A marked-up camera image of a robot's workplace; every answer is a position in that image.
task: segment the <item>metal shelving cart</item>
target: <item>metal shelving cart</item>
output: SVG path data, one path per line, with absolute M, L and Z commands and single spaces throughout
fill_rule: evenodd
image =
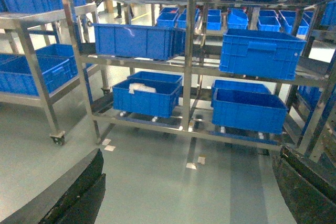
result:
M 71 6 L 68 0 L 62 0 L 66 10 L 68 24 L 74 24 L 71 16 Z M 312 46 L 312 35 L 325 34 L 327 32 L 317 29 L 318 17 L 323 11 L 322 6 L 330 0 L 116 0 L 129 3 L 147 3 L 147 4 L 179 4 L 187 5 L 187 26 L 186 26 L 186 47 L 184 60 L 172 59 L 169 61 L 148 61 L 134 58 L 111 57 L 108 55 L 97 55 L 95 58 L 88 57 L 94 53 L 94 44 L 85 44 L 85 49 L 79 51 L 77 41 L 72 34 L 71 42 L 75 49 L 75 57 L 78 66 L 82 63 L 95 63 L 99 65 L 122 66 L 140 69 L 151 69 L 159 71 L 168 71 L 184 73 L 183 81 L 183 105 L 174 110 L 174 115 L 169 119 L 158 119 L 152 121 L 151 117 L 137 114 L 123 113 L 114 111 L 113 94 L 109 93 L 98 99 L 90 101 L 88 93 L 89 87 L 81 85 L 85 95 L 85 104 L 87 113 L 92 121 L 92 129 L 97 136 L 97 143 L 100 143 L 114 125 L 125 125 L 129 127 L 154 130 L 164 133 L 184 135 L 188 137 L 203 138 L 207 140 L 233 143 L 245 146 L 254 146 L 268 150 L 279 150 L 281 143 L 291 143 L 300 145 L 301 151 L 310 155 L 308 146 L 315 141 L 312 134 L 319 132 L 325 124 L 322 121 L 322 113 L 325 104 L 329 101 L 333 87 L 336 83 L 336 65 L 328 65 L 323 62 L 309 59 L 309 53 Z M 201 21 L 195 27 L 194 9 L 196 4 L 203 5 L 203 15 Z M 296 19 L 292 29 L 292 35 L 296 35 L 299 24 L 302 20 L 304 10 L 313 9 L 314 16 L 311 28 L 308 31 L 308 43 L 300 57 L 294 80 L 280 80 L 272 78 L 259 78 L 253 76 L 243 76 L 221 72 L 218 69 L 220 52 L 222 48 L 222 35 L 225 27 L 221 31 L 210 31 L 206 29 L 207 11 L 209 7 L 216 6 L 247 6 L 249 8 L 250 29 L 256 28 L 260 7 L 296 10 Z M 73 27 L 70 26 L 70 32 L 73 33 Z M 192 86 L 192 75 L 198 76 L 197 86 Z M 226 132 L 219 126 L 209 122 L 212 110 L 203 109 L 198 105 L 199 101 L 210 101 L 211 90 L 202 86 L 203 76 L 227 77 L 232 79 L 265 81 L 276 83 L 274 94 L 279 95 L 282 84 L 290 84 L 291 89 L 288 94 L 286 105 L 292 107 L 296 102 L 297 86 L 307 85 L 319 87 L 323 93 L 318 106 L 314 109 L 311 120 L 307 125 L 305 134 L 295 123 L 294 119 L 287 114 L 284 131 L 282 135 L 260 134 L 258 132 L 240 131 L 228 129 Z M 81 82 L 84 83 L 85 77 L 82 71 L 79 71 Z M 99 122 L 109 123 L 107 129 L 100 133 Z
M 93 20 L 97 19 L 97 8 L 95 4 L 78 6 L 75 8 L 75 11 L 77 17 L 85 15 L 87 13 L 91 13 L 93 16 Z M 47 37 L 47 35 L 53 35 L 56 36 L 56 41 L 59 42 L 60 34 L 56 30 L 55 22 L 64 19 L 66 19 L 66 14 L 64 10 L 56 10 L 53 12 L 41 14 L 2 13 L 0 15 L 0 28 L 4 29 L 7 35 L 11 33 L 18 34 L 19 41 L 24 51 L 23 55 L 18 54 L 18 50 L 16 48 L 15 42 L 13 41 L 13 37 L 9 36 L 7 38 L 9 39 L 13 53 L 16 56 L 25 56 L 27 58 L 29 68 L 33 75 L 34 82 L 39 94 L 39 96 L 36 97 L 33 95 L 0 92 L 0 102 L 23 104 L 43 108 L 47 115 L 48 123 L 51 129 L 50 137 L 56 144 L 60 145 L 64 144 L 65 131 L 62 131 L 59 127 L 53 104 L 55 104 L 58 100 L 60 100 L 62 97 L 64 97 L 66 94 L 68 94 L 71 90 L 73 90 L 80 84 L 79 77 L 76 76 L 72 78 L 60 88 L 49 94 L 46 88 L 45 81 L 42 77 L 42 72 L 37 62 L 34 46 L 29 34 L 41 34 L 45 35 L 45 37 Z M 45 27 L 45 25 L 49 23 L 53 24 L 53 31 L 47 31 L 46 29 L 30 29 L 37 26 Z M 89 67 L 87 71 L 85 70 L 85 72 L 87 72 L 87 76 L 89 77 L 99 70 L 99 66 L 93 65 Z

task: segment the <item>blue crate rim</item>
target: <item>blue crate rim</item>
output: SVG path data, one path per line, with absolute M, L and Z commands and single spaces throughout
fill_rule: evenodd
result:
M 265 95 L 265 96 L 272 96 L 272 97 L 277 97 L 278 101 L 280 102 L 280 104 L 282 105 L 282 108 L 275 108 L 275 107 L 269 107 L 269 106 L 261 106 L 261 105 L 252 105 L 252 104 L 245 104 L 245 103 L 239 103 L 239 102 L 228 102 L 228 101 L 221 101 L 217 99 L 217 94 L 218 94 L 218 90 L 219 88 L 215 89 L 215 93 L 214 93 L 214 101 L 215 102 L 225 102 L 225 103 L 230 103 L 230 104 L 242 104 L 242 105 L 248 105 L 248 106 L 253 106 L 253 107 L 258 107 L 258 108 L 269 108 L 269 109 L 274 109 L 274 110 L 284 110 L 286 109 L 286 111 L 288 111 L 287 106 L 284 104 L 284 102 L 282 101 L 282 99 L 280 99 L 278 96 L 274 95 L 274 94 L 265 94 L 265 93 L 259 93 L 261 95 Z M 248 95 L 249 93 L 257 93 L 257 92 L 249 92 L 249 91 L 236 91 L 239 93 L 245 93 L 246 95 Z
M 215 88 L 215 83 L 216 81 L 228 81 L 228 80 L 214 80 L 214 82 L 211 85 L 211 90 L 215 90 L 215 89 L 225 89 L 225 88 Z M 244 81 L 228 81 L 228 82 L 239 82 L 239 83 L 246 83 L 246 84 L 256 84 L 259 86 L 263 86 L 264 88 L 266 88 L 269 92 L 269 94 L 271 94 L 271 91 L 269 91 L 268 87 L 266 87 L 264 84 L 262 83 L 255 83 L 255 82 L 244 82 Z M 242 92 L 248 92 L 248 93 L 260 93 L 260 92 L 253 92 L 253 91 L 242 91 Z
M 251 36 L 244 36 L 244 35 L 231 35 L 231 34 L 227 34 L 229 30 L 241 30 L 241 29 L 230 28 L 230 29 L 228 29 L 228 30 L 224 33 L 225 36 L 238 37 L 238 38 L 253 38 L 253 39 L 274 40 L 273 38 L 265 38 L 265 37 L 261 38 L 261 37 L 251 37 Z M 278 31 L 267 31 L 267 32 L 268 32 L 268 33 L 276 33 L 276 34 L 279 34 Z M 299 41 L 299 42 L 306 42 L 304 39 L 300 39 L 300 38 L 291 36 L 291 35 L 286 34 L 286 33 L 281 33 L 281 34 L 283 34 L 283 35 L 287 35 L 287 36 L 289 36 L 290 38 L 288 38 L 288 39 L 278 39 L 278 38 L 277 38 L 276 40 L 290 41 L 290 42 L 293 42 L 293 40 L 296 40 L 296 41 Z
M 62 58 L 62 59 L 60 59 L 60 58 L 58 58 L 58 57 L 53 57 L 53 56 L 50 56 L 50 57 L 37 56 L 37 59 L 39 59 L 39 58 L 44 58 L 44 59 L 50 59 L 50 58 L 53 58 L 53 59 L 56 59 L 56 60 L 62 60 L 62 63 L 57 64 L 56 66 L 54 66 L 54 67 L 52 67 L 52 68 L 50 68 L 50 69 L 48 69 L 48 70 L 42 72 L 42 74 L 45 74 L 45 73 L 50 72 L 50 71 L 52 71 L 52 70 L 54 70 L 54 69 L 56 69 L 56 68 L 59 68 L 59 67 L 61 67 L 63 64 L 65 64 L 65 63 L 67 63 L 68 61 L 70 61 L 70 59 L 68 59 L 68 58 Z M 16 72 L 2 71 L 2 70 L 0 70 L 0 73 L 19 74 L 19 75 L 21 75 L 21 76 L 31 76 L 31 75 L 32 75 L 31 73 L 16 73 Z
M 134 78 L 132 76 L 136 75 L 136 74 L 140 74 L 140 73 L 150 73 L 150 74 L 164 74 L 166 76 L 176 76 L 176 77 L 179 77 L 179 79 L 175 82 L 176 84 L 179 84 L 178 82 L 182 81 L 183 80 L 183 76 L 180 76 L 179 74 L 172 74 L 172 73 L 160 73 L 160 72 L 148 72 L 148 71 L 139 71 L 139 72 L 136 72 L 130 76 L 127 77 L 127 79 L 141 79 L 141 80 L 152 80 L 152 79 L 143 79 L 143 78 Z M 174 83 L 174 82 L 169 82 L 169 81 L 158 81 L 158 82 L 168 82 L 168 83 Z
M 165 81 L 154 81 L 154 80 L 148 80 L 148 79 L 139 79 L 139 78 L 128 78 L 126 80 L 123 80 L 122 82 L 119 82 L 118 84 L 115 84 L 112 86 L 112 88 L 117 88 L 117 89 L 122 89 L 122 90 L 130 90 L 129 88 L 121 88 L 121 87 L 117 87 L 118 85 L 126 82 L 126 81 L 129 81 L 129 80 L 145 80 L 145 81 L 151 81 L 151 82 L 156 82 L 158 84 L 160 83 L 166 83 L 166 84 L 169 84 L 169 85 L 176 85 L 176 88 L 173 90 L 172 93 L 170 94 L 162 94 L 162 93 L 153 93 L 153 94 L 159 94 L 159 95 L 164 95 L 164 96 L 171 96 L 173 95 L 180 87 L 181 87 L 181 84 L 180 83 L 172 83 L 172 82 L 165 82 Z M 134 94 L 135 92 L 137 93 L 151 93 L 151 92 L 146 92 L 146 91 L 141 91 L 141 90 L 134 90 Z
M 120 24 L 101 24 L 101 23 L 93 23 L 92 26 L 106 26 L 106 27 L 134 27 L 134 28 L 142 28 L 142 29 L 152 29 L 152 30 L 170 30 L 175 31 L 174 27 L 160 27 L 160 26 L 140 26 L 140 25 L 120 25 Z

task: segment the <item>rack leg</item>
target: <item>rack leg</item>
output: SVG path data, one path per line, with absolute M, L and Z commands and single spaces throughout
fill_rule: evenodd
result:
M 188 0 L 187 4 L 187 28 L 185 41 L 185 64 L 184 64 L 184 85 L 183 85 L 183 111 L 182 128 L 187 131 L 190 119 L 190 94 L 192 82 L 192 61 L 193 43 L 195 29 L 195 7 L 196 0 Z
M 18 54 L 19 50 L 17 49 L 17 46 L 16 46 L 16 43 L 15 43 L 12 31 L 8 30 L 8 29 L 5 29 L 5 33 L 6 33 L 7 37 L 8 37 L 9 45 L 11 46 L 12 52 L 14 54 Z
M 26 55 L 30 71 L 33 75 L 34 82 L 43 105 L 44 111 L 47 115 L 47 119 L 51 128 L 51 137 L 64 138 L 64 131 L 61 131 L 54 112 L 53 104 L 50 100 L 48 89 L 44 82 L 40 66 L 37 61 L 34 46 L 30 38 L 28 29 L 23 27 L 20 21 L 15 21 L 16 31 L 19 36 L 23 51 Z

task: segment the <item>floor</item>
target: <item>floor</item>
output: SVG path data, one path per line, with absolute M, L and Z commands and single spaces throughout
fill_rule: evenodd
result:
M 150 24 L 149 11 L 149 6 L 137 6 L 133 23 Z M 102 23 L 110 20 L 111 15 L 101 16 Z M 41 44 L 37 36 L 33 40 Z M 0 43 L 8 50 L 5 41 Z M 123 68 L 108 70 L 110 85 L 129 74 Z M 205 79 L 205 85 L 212 81 Z M 99 73 L 90 83 L 93 96 L 100 97 Z M 63 147 L 48 137 L 41 109 L 0 105 L 0 221 L 101 148 L 107 184 L 97 224 L 296 223 L 280 194 L 271 157 L 260 150 L 116 126 L 108 135 L 116 147 L 110 152 L 94 143 L 80 88 L 61 99 L 55 110 L 67 131 Z M 206 157 L 205 165 L 186 168 L 200 155 Z

